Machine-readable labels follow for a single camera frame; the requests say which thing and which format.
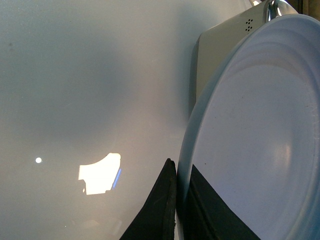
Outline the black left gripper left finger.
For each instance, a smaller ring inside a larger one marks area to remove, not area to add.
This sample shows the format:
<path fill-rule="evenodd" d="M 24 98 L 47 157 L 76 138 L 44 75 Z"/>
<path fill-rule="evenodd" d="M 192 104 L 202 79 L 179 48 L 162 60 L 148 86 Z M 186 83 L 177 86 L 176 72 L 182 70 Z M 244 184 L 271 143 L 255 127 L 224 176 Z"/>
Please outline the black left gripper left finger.
<path fill-rule="evenodd" d="M 173 240 L 177 173 L 175 162 L 167 159 L 144 205 L 121 236 L 122 240 Z"/>

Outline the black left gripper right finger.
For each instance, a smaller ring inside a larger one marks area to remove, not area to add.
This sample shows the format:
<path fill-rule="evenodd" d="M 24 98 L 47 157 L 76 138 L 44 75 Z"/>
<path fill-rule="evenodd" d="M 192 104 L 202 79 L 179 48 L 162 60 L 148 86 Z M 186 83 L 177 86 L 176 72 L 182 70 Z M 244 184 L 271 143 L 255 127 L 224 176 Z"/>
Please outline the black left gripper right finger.
<path fill-rule="evenodd" d="M 193 166 L 184 222 L 186 240 L 258 240 Z"/>

